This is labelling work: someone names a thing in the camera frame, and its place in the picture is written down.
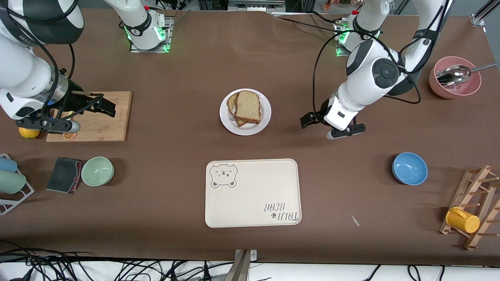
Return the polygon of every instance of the metal ladle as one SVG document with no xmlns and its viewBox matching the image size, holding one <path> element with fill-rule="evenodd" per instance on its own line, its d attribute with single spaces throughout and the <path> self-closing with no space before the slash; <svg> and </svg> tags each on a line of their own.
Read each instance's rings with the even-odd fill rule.
<svg viewBox="0 0 500 281">
<path fill-rule="evenodd" d="M 465 65 L 456 64 L 436 73 L 436 78 L 443 86 L 462 84 L 471 78 L 472 73 L 489 69 L 496 65 L 497 63 L 494 62 L 470 69 Z"/>
</svg>

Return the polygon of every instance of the wooden cutting board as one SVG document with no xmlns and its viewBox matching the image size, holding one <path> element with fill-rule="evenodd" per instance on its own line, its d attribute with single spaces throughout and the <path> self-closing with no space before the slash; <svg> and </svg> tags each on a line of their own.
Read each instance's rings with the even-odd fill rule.
<svg viewBox="0 0 500 281">
<path fill-rule="evenodd" d="M 48 143 L 78 143 L 78 142 L 123 142 L 127 133 L 129 122 L 132 92 L 129 91 L 105 91 L 92 92 L 104 94 L 104 98 L 116 105 L 116 114 L 110 117 L 106 114 L 85 111 L 73 120 L 80 123 L 80 131 L 76 137 L 67 140 L 62 134 L 47 134 Z"/>
</svg>

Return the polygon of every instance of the yellow mug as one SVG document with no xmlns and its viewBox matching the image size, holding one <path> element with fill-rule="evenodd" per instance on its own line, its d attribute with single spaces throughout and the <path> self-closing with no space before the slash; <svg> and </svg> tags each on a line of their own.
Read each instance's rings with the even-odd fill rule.
<svg viewBox="0 0 500 281">
<path fill-rule="evenodd" d="M 453 207 L 446 214 L 446 223 L 463 232 L 473 233 L 478 230 L 480 221 L 476 215 L 466 212 L 459 207 Z"/>
</svg>

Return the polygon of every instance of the bear drawing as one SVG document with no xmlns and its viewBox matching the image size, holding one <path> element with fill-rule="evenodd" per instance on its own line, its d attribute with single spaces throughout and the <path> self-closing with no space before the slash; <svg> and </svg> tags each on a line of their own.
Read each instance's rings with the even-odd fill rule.
<svg viewBox="0 0 500 281">
<path fill-rule="evenodd" d="M 210 186 L 214 189 L 219 186 L 229 186 L 233 188 L 236 186 L 236 173 L 238 173 L 238 168 L 236 168 L 234 164 L 213 165 L 210 168 L 210 175 L 212 176 Z"/>
</svg>

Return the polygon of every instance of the bread slice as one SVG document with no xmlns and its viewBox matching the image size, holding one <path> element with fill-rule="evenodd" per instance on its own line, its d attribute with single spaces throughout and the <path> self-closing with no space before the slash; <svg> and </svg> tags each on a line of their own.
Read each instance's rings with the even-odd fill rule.
<svg viewBox="0 0 500 281">
<path fill-rule="evenodd" d="M 227 109 L 229 110 L 229 113 L 233 117 L 235 116 L 235 112 L 236 112 L 236 99 L 237 98 L 238 98 L 238 93 L 235 93 L 232 96 L 230 96 L 229 99 L 227 100 Z M 248 122 L 236 119 L 236 123 L 238 124 L 238 127 L 241 127 L 241 126 L 245 125 Z"/>
<path fill-rule="evenodd" d="M 237 120 L 247 121 L 249 123 L 260 123 L 261 100 L 259 99 L 259 95 L 247 90 L 239 92 L 236 98 L 236 113 L 234 117 Z"/>
</svg>

